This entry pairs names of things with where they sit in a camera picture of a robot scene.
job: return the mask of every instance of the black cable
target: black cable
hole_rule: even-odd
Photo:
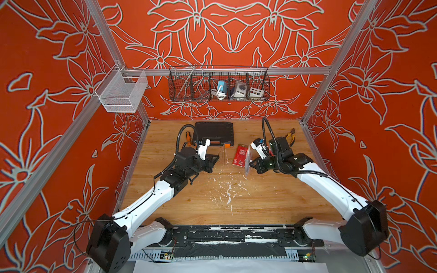
[[[138,206],[136,206],[134,209],[132,209],[130,212],[128,212],[125,216],[131,214],[134,210],[136,210],[139,206],[141,206],[142,204],[144,204],[148,199],[150,199],[152,197],[152,195],[154,194],[154,192],[152,192],[149,197],[146,198],[146,200],[144,200],[143,202],[141,202],[141,204],[139,204]]]
[[[89,255],[84,253],[84,252],[82,252],[82,250],[80,250],[79,246],[77,245],[77,241],[76,241],[76,229],[77,229],[78,224],[88,223],[88,222],[109,222],[109,221],[114,221],[114,220],[122,219],[125,216],[126,216],[126,214],[121,216],[121,217],[113,218],[113,219],[110,219],[110,220],[84,220],[84,221],[80,221],[78,223],[75,223],[74,224],[74,228],[73,228],[73,242],[74,242],[74,245],[76,246],[77,250],[79,250],[79,252],[82,255],[84,255],[86,257],[89,257]]]
[[[343,187],[343,185],[342,184],[340,184],[339,182],[337,182],[337,181],[335,181],[334,179],[332,179],[330,176],[327,176],[327,178],[329,178],[329,179],[331,179],[332,181],[334,181],[335,183],[337,183],[345,192],[347,192],[347,194],[349,194],[350,195],[350,197],[352,197],[353,199],[352,200],[354,200],[354,201],[357,201],[358,202],[358,204],[360,204],[360,206],[362,207],[362,208],[364,208],[364,206],[363,206],[363,204],[361,204],[359,201],[358,201],[358,199],[357,198],[355,198],[349,191],[347,191],[347,189],[345,188],[345,187]]]
[[[278,151],[278,146],[279,145],[278,145],[278,143],[276,141],[276,138],[274,136],[274,133],[273,133],[273,130],[272,130],[271,126],[270,126],[270,123],[269,123],[269,121],[267,120],[266,117],[263,117],[262,120],[261,120],[261,125],[262,125],[263,129],[264,129],[264,122],[267,124],[267,128],[270,131],[270,135],[272,136],[273,142],[275,143],[275,146],[276,146],[276,150]],[[292,172],[285,172],[284,170],[281,169],[281,165],[279,164],[279,154],[278,154],[278,152],[276,152],[276,153],[277,153],[277,155],[276,155],[276,165],[277,165],[278,170],[281,173],[291,174],[291,175],[293,175],[293,174],[305,174],[306,173],[306,174],[314,174],[314,175],[319,175],[319,176],[323,176],[323,177],[328,177],[328,175],[326,173],[317,172],[317,171],[311,171],[311,170],[298,170],[298,171],[292,171]]]
[[[151,259],[152,260],[152,262],[154,262],[154,263],[158,263],[157,261],[155,261],[154,259],[152,259],[145,251],[144,251],[144,249],[141,249],[143,252],[144,252],[144,254],[149,258],[149,259]]]
[[[268,147],[267,141],[266,141],[266,129],[264,128],[264,123],[263,122],[261,123],[261,126],[263,128],[263,144],[266,146],[266,148],[265,149],[263,148],[262,151],[264,152],[264,154],[266,156],[270,156],[269,147]]]
[[[199,145],[198,145],[198,142],[200,142],[200,140],[199,140],[199,136],[198,136],[197,131],[196,131],[196,127],[194,127],[194,126],[191,125],[191,124],[185,124],[184,126],[182,126],[182,127],[180,128],[179,133],[177,134],[177,138],[176,138],[176,149],[175,149],[175,152],[174,152],[175,156],[173,157],[173,160],[170,162],[170,164],[168,164],[167,167],[164,168],[164,170],[162,170],[160,173],[158,173],[157,175],[155,175],[155,176],[153,177],[153,191],[155,191],[155,179],[158,178],[158,177],[160,177],[164,172],[166,172],[168,169],[170,169],[171,167],[173,167],[173,165],[175,164],[175,162],[176,162],[176,154],[179,153],[179,142],[180,142],[180,136],[182,135],[182,133],[184,132],[185,128],[187,128],[187,127],[191,127],[191,128],[193,128],[193,130],[194,130],[193,135],[194,135],[194,134],[196,135],[196,142],[195,142],[195,143],[196,143],[196,153],[199,151]]]
[[[328,178],[331,179],[332,181],[334,181],[335,183],[337,183],[337,184],[338,184],[338,185],[339,185],[339,186],[340,186],[344,191],[347,192],[347,194],[349,194],[349,195],[353,198],[352,200],[357,201],[358,204],[360,204],[361,208],[364,208],[363,204],[361,204],[361,203],[358,201],[357,198],[353,197],[353,195],[352,195],[349,191],[347,191],[347,189],[346,189],[345,187],[343,187],[342,184],[340,184],[339,182],[335,181],[335,180],[332,179],[330,176],[328,176]],[[364,209],[364,211],[366,212],[367,216],[370,218],[370,215],[369,215],[369,213],[367,212],[367,210]],[[376,238],[376,237],[377,237],[377,233],[376,233],[376,227],[375,227],[375,224],[373,223],[372,220],[370,220],[370,222],[371,222],[371,224],[372,224],[373,232],[375,233],[375,238]],[[380,260],[380,259],[381,259],[381,246],[380,246],[380,245],[378,245],[378,250],[379,250],[379,257],[378,257],[378,258],[375,258],[374,256],[370,255],[369,253],[368,253],[367,255],[369,255],[372,259]]]

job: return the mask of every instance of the orange floral wallpaper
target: orange floral wallpaper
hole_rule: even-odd
[[[437,271],[436,16],[379,1],[309,123],[331,173],[386,204],[388,272]]]
[[[84,270],[90,258],[74,246],[74,225],[113,213],[144,125],[138,114],[99,107],[0,250],[0,271]],[[92,227],[77,225],[82,251]]]
[[[1,213],[114,62],[80,0],[3,1],[0,22]]]
[[[99,0],[127,67],[190,64],[328,67],[363,1]],[[168,79],[149,77],[154,119],[299,118],[322,75],[271,76],[266,102],[169,100]]]
[[[2,1],[0,23],[1,213],[114,62],[83,0]],[[0,272],[83,270],[73,225],[112,213],[144,127],[139,113],[100,106],[0,249]],[[82,249],[90,229],[78,226]]]

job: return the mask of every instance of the red box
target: red box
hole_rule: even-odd
[[[238,144],[237,152],[235,153],[234,161],[232,162],[233,165],[237,165],[244,168],[246,163],[246,153],[248,148],[249,147],[247,145]]]

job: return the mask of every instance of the black wire basket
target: black wire basket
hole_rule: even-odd
[[[171,66],[168,87],[172,101],[266,101],[270,99],[267,67]],[[224,82],[226,96],[215,95]]]

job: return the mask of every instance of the wooden floor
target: wooden floor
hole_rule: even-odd
[[[164,217],[174,225],[218,224],[294,224],[306,216],[321,220],[341,220],[340,214],[305,183],[268,171],[257,174],[251,169],[232,165],[237,145],[249,145],[262,137],[261,121],[232,121],[235,145],[231,148],[209,147],[209,154],[220,155],[213,173],[202,172],[178,195],[155,211],[146,221]],[[152,121],[122,208],[142,196],[153,186],[153,176],[173,159],[176,137],[186,121]],[[270,121],[275,136],[284,136],[296,128],[295,153],[313,158],[297,121]]]

